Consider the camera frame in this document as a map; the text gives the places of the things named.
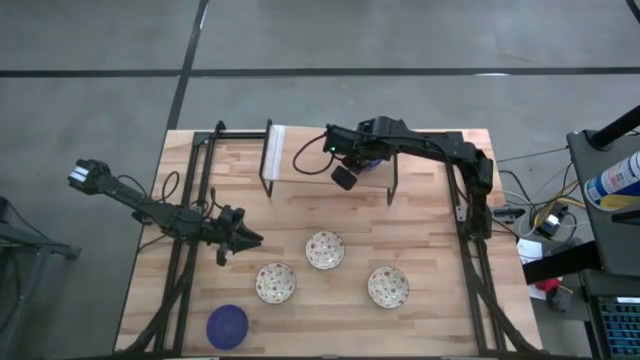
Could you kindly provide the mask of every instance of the bowl rim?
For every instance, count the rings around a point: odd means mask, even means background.
[[[409,278],[407,277],[407,275],[406,275],[402,270],[400,270],[398,267],[395,267],[395,266],[393,266],[393,265],[382,265],[382,266],[378,266],[377,268],[373,269],[373,271],[371,272],[371,274],[369,274],[369,277],[367,277],[367,294],[369,294],[369,298],[371,298],[371,301],[373,301],[376,305],[380,306],[380,307],[381,307],[381,308],[383,308],[383,309],[395,309],[395,308],[398,308],[398,307],[400,307],[400,306],[404,305],[404,304],[406,303],[406,301],[405,301],[405,302],[403,302],[403,303],[400,303],[400,304],[398,304],[398,305],[396,305],[396,306],[387,307],[387,306],[384,306],[384,305],[382,305],[382,304],[378,303],[378,302],[373,298],[373,296],[371,295],[371,292],[369,292],[369,280],[371,280],[371,276],[373,276],[373,274],[374,274],[375,272],[377,272],[378,270],[380,270],[380,269],[382,269],[382,268],[391,268],[391,269],[393,269],[393,270],[395,270],[395,271],[399,272],[400,274],[402,274],[402,276],[404,276],[404,278],[405,278],[405,280],[406,280],[406,282],[407,282],[407,300],[409,299],[409,295],[411,295],[411,285],[409,284]]]
[[[256,285],[258,285],[258,275],[260,275],[260,272],[262,271],[262,269],[266,268],[269,265],[277,265],[277,264],[284,265],[285,267],[289,268],[289,270],[291,270],[291,273],[293,274],[293,290],[291,290],[291,295],[289,295],[289,297],[286,298],[283,302],[270,303],[267,300],[263,299],[262,296],[260,296],[260,293],[258,293],[258,289],[257,289]],[[287,301],[289,301],[289,299],[291,299],[293,297],[293,294],[295,294],[297,288],[298,288],[298,277],[296,276],[296,272],[293,271],[293,268],[291,266],[289,266],[287,263],[282,262],[282,261],[272,261],[270,263],[265,264],[263,267],[261,267],[256,272],[256,280],[255,280],[255,283],[253,285],[253,289],[256,291],[256,295],[258,295],[258,298],[260,300],[262,300],[262,302],[264,302],[265,304],[268,304],[268,305],[280,305],[280,304],[286,303]]]
[[[307,253],[307,247],[309,246],[309,242],[313,239],[313,237],[315,235],[317,235],[319,233],[322,233],[322,232],[334,234],[338,238],[340,243],[342,243],[342,259],[340,259],[340,262],[337,263],[336,266],[331,267],[331,268],[327,268],[327,269],[319,268],[319,267],[313,265],[311,263],[311,260],[309,259],[309,254]],[[347,257],[347,246],[345,245],[344,240],[342,239],[342,237],[340,235],[338,235],[338,233],[335,233],[333,231],[326,231],[326,230],[317,231],[317,232],[313,233],[311,236],[309,236],[309,239],[305,243],[305,245],[304,245],[304,255],[307,258],[307,262],[309,263],[309,265],[311,265],[314,269],[318,269],[320,271],[329,271],[329,270],[333,270],[333,269],[337,268],[338,266],[340,266],[340,264],[342,264],[342,262],[344,261],[344,258]]]

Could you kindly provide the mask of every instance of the metal bracket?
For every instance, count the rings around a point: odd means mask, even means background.
[[[467,221],[467,206],[466,205],[458,205],[456,206],[456,220],[459,222]]]
[[[511,206],[502,206],[499,208],[490,208],[491,217],[505,224],[513,224],[517,218],[525,214],[522,208],[513,208]]]
[[[193,142],[192,146],[200,146],[206,143],[207,140],[211,137],[211,132],[197,132],[193,134]]]

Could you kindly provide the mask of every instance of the blue bowl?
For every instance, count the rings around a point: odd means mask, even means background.
[[[207,338],[211,345],[220,350],[231,350],[240,345],[248,330],[247,314],[235,305],[217,308],[207,321]]]

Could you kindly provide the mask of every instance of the electronic device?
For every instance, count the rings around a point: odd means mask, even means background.
[[[547,217],[542,221],[540,225],[536,227],[538,233],[547,238],[553,237],[556,232],[558,232],[560,224],[562,224],[562,221],[567,215],[568,210],[569,206],[567,206],[566,204],[562,204],[559,202],[553,203],[551,211],[549,211]]]
[[[640,359],[640,298],[597,297],[609,356]]]

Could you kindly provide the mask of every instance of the spray can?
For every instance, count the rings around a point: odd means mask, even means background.
[[[591,204],[605,211],[640,202],[640,151],[587,181],[584,194]]]

